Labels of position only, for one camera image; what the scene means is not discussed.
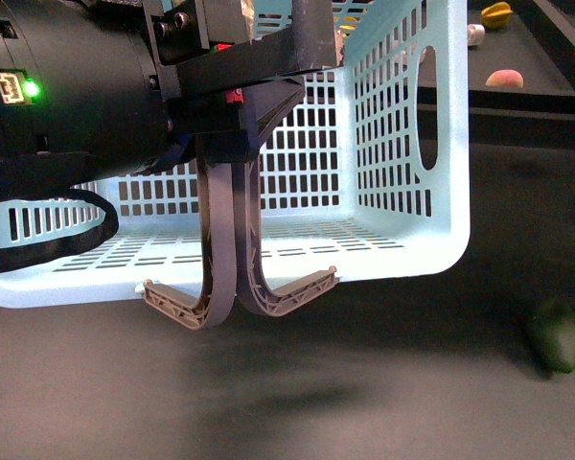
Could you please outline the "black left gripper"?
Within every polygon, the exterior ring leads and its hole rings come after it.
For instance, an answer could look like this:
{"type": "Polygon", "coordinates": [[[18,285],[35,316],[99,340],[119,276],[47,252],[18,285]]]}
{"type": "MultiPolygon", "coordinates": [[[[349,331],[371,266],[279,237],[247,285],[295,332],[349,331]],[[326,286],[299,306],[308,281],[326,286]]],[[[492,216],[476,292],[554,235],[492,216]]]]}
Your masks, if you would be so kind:
{"type": "Polygon", "coordinates": [[[249,35],[238,1],[143,4],[173,135],[193,136],[211,165],[256,159],[272,131],[304,100],[308,75],[341,66],[329,1],[290,2],[291,22],[249,35]]]}

